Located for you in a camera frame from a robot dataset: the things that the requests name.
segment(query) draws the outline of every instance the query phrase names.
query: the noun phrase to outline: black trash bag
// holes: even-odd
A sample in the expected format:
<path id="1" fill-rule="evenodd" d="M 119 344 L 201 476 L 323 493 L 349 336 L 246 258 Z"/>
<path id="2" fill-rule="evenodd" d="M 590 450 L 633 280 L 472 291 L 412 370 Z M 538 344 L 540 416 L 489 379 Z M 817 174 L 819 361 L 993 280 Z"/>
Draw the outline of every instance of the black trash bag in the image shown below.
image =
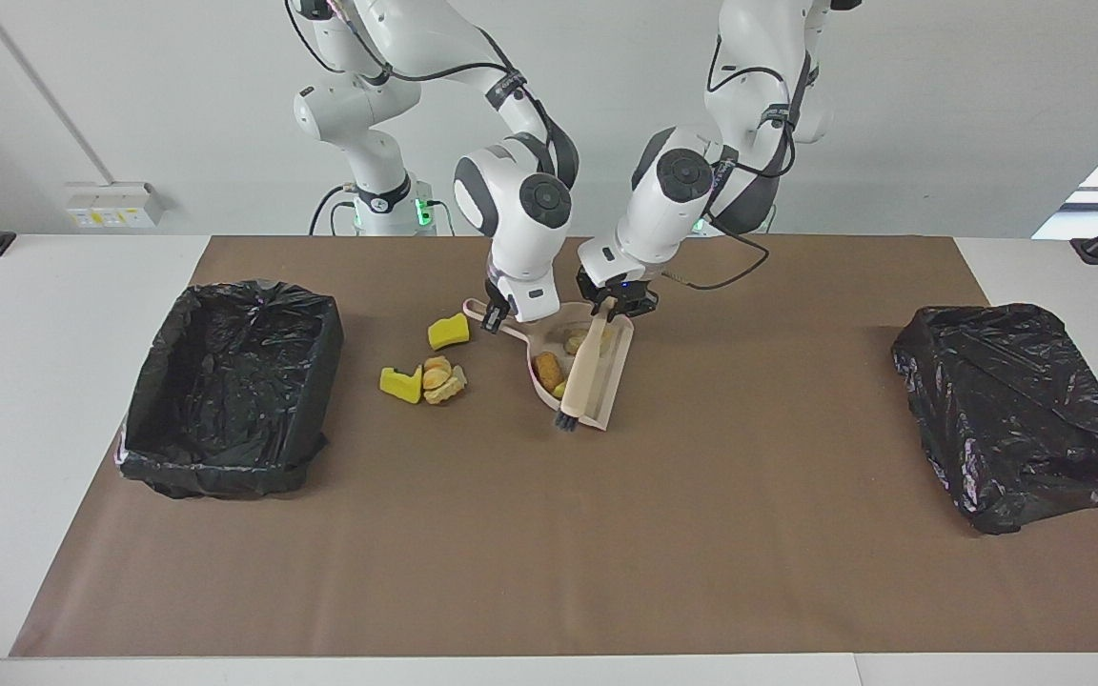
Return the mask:
<path id="1" fill-rule="evenodd" d="M 892 351 L 922 448 L 977 531 L 1098 508 L 1098 381 L 1058 317 L 925 307 Z"/>
<path id="2" fill-rule="evenodd" d="M 170 498 L 304 485 L 341 352 L 327 295 L 288 283 L 194 285 L 138 374 L 116 461 Z"/>

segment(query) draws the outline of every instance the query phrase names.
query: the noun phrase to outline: table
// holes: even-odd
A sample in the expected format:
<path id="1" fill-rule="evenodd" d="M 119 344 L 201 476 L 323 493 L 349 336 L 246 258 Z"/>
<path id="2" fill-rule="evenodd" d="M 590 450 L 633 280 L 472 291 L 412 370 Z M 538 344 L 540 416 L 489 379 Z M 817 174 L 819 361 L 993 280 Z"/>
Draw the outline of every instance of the table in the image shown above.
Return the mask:
<path id="1" fill-rule="evenodd" d="M 0 260 L 0 659 L 125 413 L 135 370 L 205 238 L 22 237 Z M 1033 301 L 1062 316 L 1098 376 L 1098 269 L 1063 243 L 960 240 L 995 304 Z M 71 394 L 72 366 L 99 379 Z M 1004 665 L 1017 683 L 1098 681 L 1098 655 L 738 655 L 702 659 L 506 661 L 0 661 L 0 683 L 147 683 L 222 675 L 228 683 L 292 676 L 339 683 L 572 682 L 952 683 Z M 1054 682 L 1056 675 L 1062 682 Z"/>

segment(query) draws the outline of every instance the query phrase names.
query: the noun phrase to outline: brown table surface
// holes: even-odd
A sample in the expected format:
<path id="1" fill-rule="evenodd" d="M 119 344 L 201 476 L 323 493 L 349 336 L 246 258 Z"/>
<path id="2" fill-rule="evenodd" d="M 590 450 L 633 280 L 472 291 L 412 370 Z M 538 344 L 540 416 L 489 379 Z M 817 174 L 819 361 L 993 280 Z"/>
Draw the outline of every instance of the brown table surface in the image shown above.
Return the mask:
<path id="1" fill-rule="evenodd" d="M 257 502 L 107 460 L 12 654 L 1098 652 L 1098 510 L 985 538 L 922 456 L 889 346 L 916 308 L 985 304 L 954 243 L 765 243 L 726 291 L 659 283 L 609 432 L 563 435 L 507 337 L 448 352 L 472 382 L 448 407 L 376 387 L 481 295 L 485 240 L 214 238 L 194 282 L 338 300 L 329 447 Z M 697 240 L 672 268 L 753 257 Z"/>

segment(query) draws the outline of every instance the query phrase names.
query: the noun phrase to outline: pink dustpan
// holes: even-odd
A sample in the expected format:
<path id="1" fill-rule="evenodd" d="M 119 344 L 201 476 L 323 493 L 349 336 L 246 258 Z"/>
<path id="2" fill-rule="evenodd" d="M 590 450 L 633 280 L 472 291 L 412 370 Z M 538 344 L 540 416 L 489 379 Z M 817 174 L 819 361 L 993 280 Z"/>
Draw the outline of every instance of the pink dustpan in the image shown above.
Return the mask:
<path id="1" fill-rule="evenodd" d="M 482 322 L 485 316 L 485 304 L 480 300 L 466 300 L 462 310 L 472 320 Z M 500 330 L 503 334 L 527 344 L 527 355 L 524 359 L 533 391 L 536 391 L 537 396 L 554 413 L 561 407 L 561 403 L 537 381 L 536 372 L 531 370 L 531 360 L 540 352 L 552 352 L 558 357 L 562 371 L 569 374 L 574 358 L 567 355 L 567 339 L 570 338 L 571 331 L 585 331 L 591 324 L 591 303 L 562 303 L 557 314 L 531 324 L 519 324 L 515 322 L 515 317 L 507 317 L 506 322 L 502 323 Z M 600 430 L 606 430 L 609 426 L 613 403 L 618 396 L 618 386 L 621 385 L 621 370 L 625 369 L 629 344 L 632 342 L 632 322 L 629 322 L 629 317 L 618 316 L 607 325 L 606 330 L 610 331 L 609 339 L 601 348 L 596 376 L 592 382 L 583 416 L 579 417 L 580 424 Z"/>

